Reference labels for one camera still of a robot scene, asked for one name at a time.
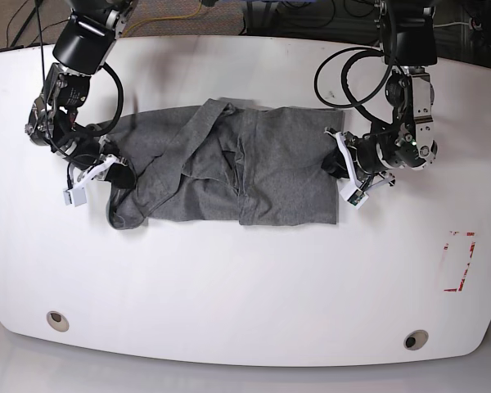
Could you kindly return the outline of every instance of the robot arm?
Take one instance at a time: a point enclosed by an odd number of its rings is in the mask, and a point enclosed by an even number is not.
[[[74,185],[68,175],[65,200],[76,206],[85,202],[84,179],[101,179],[118,188],[131,188],[136,177],[106,136],[118,122],[124,90],[106,58],[124,30],[137,0],[66,0],[71,16],[53,49],[53,63],[40,96],[34,102],[25,131],[39,146],[69,161],[83,172]],[[114,119],[103,129],[76,123],[78,109],[86,102],[91,75],[105,70],[115,81],[118,103]]]
[[[363,49],[352,56],[342,70],[345,95],[352,104],[358,104],[349,91],[347,76],[350,67],[358,60],[373,56],[384,56],[389,64],[393,37],[396,37],[394,50],[397,61],[392,65],[391,76],[385,85],[385,96],[393,107],[393,122],[389,124],[378,119],[363,105],[353,105],[371,121],[369,133],[359,138],[349,132],[327,130],[335,138],[339,149],[326,158],[322,167],[334,177],[349,180],[340,194],[357,208],[367,200],[371,190],[384,184],[394,185],[391,170],[407,167],[421,170],[436,158],[438,147],[433,137],[431,117],[434,91],[426,72],[427,66],[437,62],[433,33],[435,3],[430,0],[380,0],[376,6],[380,9],[383,52]],[[330,59],[317,72],[316,90],[318,73]]]
[[[78,205],[85,195],[82,179],[106,180],[118,188],[132,188],[136,183],[136,175],[106,136],[120,118],[124,103],[122,84],[106,64],[106,58],[121,36],[137,0],[66,1],[72,10],[70,20],[53,50],[59,63],[52,65],[25,130],[34,143],[50,146],[52,152],[64,156],[70,165],[83,171],[76,186],[81,188],[75,189],[71,179],[65,190],[66,201]],[[370,133],[361,138],[327,130],[336,139],[339,149],[324,160],[322,167],[337,178],[349,179],[340,194],[354,206],[361,206],[370,190],[384,184],[394,185],[390,170],[424,169],[436,157],[431,117],[434,94],[425,67],[437,61],[432,18],[437,2],[376,0],[383,51],[363,48],[346,62],[341,79],[350,105],[326,102],[318,93],[318,74],[336,55],[324,61],[315,76],[315,91],[323,103],[340,109],[353,107],[372,123]],[[384,56],[387,63],[392,63],[391,74],[386,73],[390,77],[386,83],[383,79],[387,100],[394,108],[392,124],[366,110],[362,104],[370,97],[357,102],[349,91],[350,67],[370,56]],[[118,89],[115,118],[103,129],[97,125],[82,127],[75,122],[78,109],[87,99],[91,75],[101,69],[110,74]]]

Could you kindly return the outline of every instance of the yellow cable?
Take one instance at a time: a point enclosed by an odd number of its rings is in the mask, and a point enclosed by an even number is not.
[[[181,19],[189,19],[189,18],[192,18],[193,16],[197,16],[198,14],[200,14],[200,11],[202,10],[202,1],[201,0],[198,0],[199,1],[199,4],[198,4],[198,9],[193,12],[192,14],[190,15],[183,15],[183,16],[164,16],[164,17],[161,17],[161,18],[149,18],[149,19],[144,19],[144,20],[140,20],[139,22],[135,23],[134,25],[132,25],[131,27],[129,27],[127,30],[124,31],[124,33],[122,34],[122,37],[127,37],[128,34],[137,29],[138,27],[146,24],[146,23],[150,23],[150,22],[159,22],[159,21],[162,21],[162,20],[181,20]]]

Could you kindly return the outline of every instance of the floor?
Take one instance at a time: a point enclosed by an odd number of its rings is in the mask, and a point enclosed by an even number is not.
[[[25,0],[0,0],[0,49],[7,44],[7,23],[16,10]],[[140,0],[137,9],[133,13],[129,24],[140,20],[157,16],[179,16],[193,13],[198,5],[198,0]],[[34,0],[29,0],[13,19],[9,28],[9,43],[16,32],[24,23],[34,6]],[[66,20],[70,14],[70,8],[65,0],[45,0],[40,7],[42,27],[49,26],[62,20]],[[54,43],[65,23],[47,28],[43,33],[46,43]],[[241,2],[227,0],[218,2],[214,7],[203,7],[202,12],[190,20],[162,21],[145,25],[138,29],[134,35],[236,35],[243,28]],[[27,46],[32,43],[38,34],[36,17],[29,23],[18,45]]]

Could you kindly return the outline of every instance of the red marking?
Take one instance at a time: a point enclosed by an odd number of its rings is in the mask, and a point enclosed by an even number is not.
[[[467,264],[467,268],[466,268],[466,270],[464,270],[464,276],[462,277],[462,280],[460,281],[460,287],[458,288],[458,291],[461,291],[462,288],[464,287],[464,282],[466,281],[467,272],[469,271],[470,265],[471,265],[471,262]]]
[[[458,231],[450,231],[453,236],[457,236],[459,234]],[[467,232],[466,236],[475,236],[475,232]],[[444,262],[446,251],[449,248],[449,243],[445,243],[444,253],[442,254],[442,260],[440,261],[440,266],[442,262]],[[471,258],[473,258],[473,252],[475,252],[475,242],[471,243],[471,247],[469,248],[469,263],[467,264],[466,270],[464,270],[464,274],[462,276],[462,280],[460,281],[460,286],[458,288],[452,289],[444,289],[444,292],[456,292],[461,291],[464,287],[464,282],[466,282],[467,272],[469,272],[469,268],[471,266]]]

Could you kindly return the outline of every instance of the round grommet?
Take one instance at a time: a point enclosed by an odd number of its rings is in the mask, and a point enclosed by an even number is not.
[[[425,330],[416,330],[406,337],[403,341],[403,346],[406,350],[419,350],[429,339],[429,335]]]
[[[58,332],[67,332],[69,330],[67,318],[57,311],[49,311],[47,313],[47,323]]]

